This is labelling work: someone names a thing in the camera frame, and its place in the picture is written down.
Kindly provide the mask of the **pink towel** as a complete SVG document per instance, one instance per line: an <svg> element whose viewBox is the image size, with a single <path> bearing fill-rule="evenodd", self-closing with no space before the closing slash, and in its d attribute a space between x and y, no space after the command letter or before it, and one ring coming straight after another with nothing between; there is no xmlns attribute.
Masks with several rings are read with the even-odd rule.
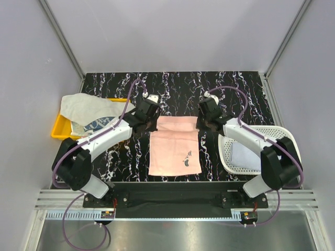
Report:
<svg viewBox="0 0 335 251"><path fill-rule="evenodd" d="M151 176L184 176L202 172L199 162L197 118L161 116L150 133Z"/></svg>

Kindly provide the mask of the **light blue towel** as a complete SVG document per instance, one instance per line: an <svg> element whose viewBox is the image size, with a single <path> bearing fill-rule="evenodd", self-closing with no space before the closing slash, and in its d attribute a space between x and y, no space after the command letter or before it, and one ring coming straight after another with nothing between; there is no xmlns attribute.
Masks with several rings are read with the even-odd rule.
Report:
<svg viewBox="0 0 335 251"><path fill-rule="evenodd" d="M238 142L232 143L230 164L247 170L261 171L260 157Z"/></svg>

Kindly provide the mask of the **cream white towel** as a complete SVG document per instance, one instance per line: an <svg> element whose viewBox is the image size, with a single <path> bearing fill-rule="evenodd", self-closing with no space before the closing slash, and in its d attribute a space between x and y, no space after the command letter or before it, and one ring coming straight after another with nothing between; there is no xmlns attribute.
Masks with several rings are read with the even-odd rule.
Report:
<svg viewBox="0 0 335 251"><path fill-rule="evenodd" d="M106 126L116 121L123 111L129 112L134 108L130 102L111 101L79 93L62 97L60 115L83 127L94 122Z"/></svg>

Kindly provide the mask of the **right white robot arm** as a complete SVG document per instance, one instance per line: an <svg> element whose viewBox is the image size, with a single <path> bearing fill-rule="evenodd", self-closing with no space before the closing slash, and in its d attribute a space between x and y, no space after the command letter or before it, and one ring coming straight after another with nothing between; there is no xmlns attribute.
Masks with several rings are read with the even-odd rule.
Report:
<svg viewBox="0 0 335 251"><path fill-rule="evenodd" d="M294 145L288 138L275 139L252 129L231 115L224 114L212 97L200 101L197 127L231 138L260 158L261 173L243 185L238 202L250 207L256 197L270 190L280 190L303 175L302 165Z"/></svg>

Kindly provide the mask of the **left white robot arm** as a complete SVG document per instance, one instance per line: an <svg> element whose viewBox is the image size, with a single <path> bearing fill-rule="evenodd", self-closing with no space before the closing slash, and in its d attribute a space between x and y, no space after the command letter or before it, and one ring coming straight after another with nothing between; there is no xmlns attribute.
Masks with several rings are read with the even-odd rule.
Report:
<svg viewBox="0 0 335 251"><path fill-rule="evenodd" d="M52 178L61 178L73 191L89 193L101 207L109 206L113 201L111 188L92 174L92 162L110 147L138 133L155 131L159 115L159 97L149 95L138 107L100 131L76 141L66 138L52 165Z"/></svg>

